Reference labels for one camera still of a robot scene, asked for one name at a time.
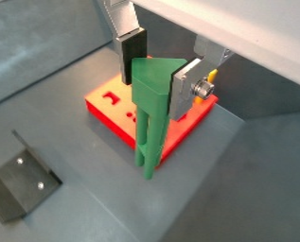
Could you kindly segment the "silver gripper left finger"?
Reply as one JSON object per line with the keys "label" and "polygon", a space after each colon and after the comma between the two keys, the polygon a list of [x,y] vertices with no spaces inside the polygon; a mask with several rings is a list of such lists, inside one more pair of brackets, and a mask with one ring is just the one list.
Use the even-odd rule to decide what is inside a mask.
{"label": "silver gripper left finger", "polygon": [[147,31],[139,26],[128,0],[97,0],[119,56],[122,82],[131,83],[131,60],[147,56]]}

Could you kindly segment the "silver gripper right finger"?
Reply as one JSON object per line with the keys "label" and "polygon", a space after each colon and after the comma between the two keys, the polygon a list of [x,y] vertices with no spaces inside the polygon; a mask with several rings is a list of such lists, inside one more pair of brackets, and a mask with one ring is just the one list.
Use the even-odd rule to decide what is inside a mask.
{"label": "silver gripper right finger", "polygon": [[234,54],[226,47],[199,35],[195,36],[194,52],[198,57],[172,72],[168,107],[171,120],[178,120],[192,107],[195,84]]}

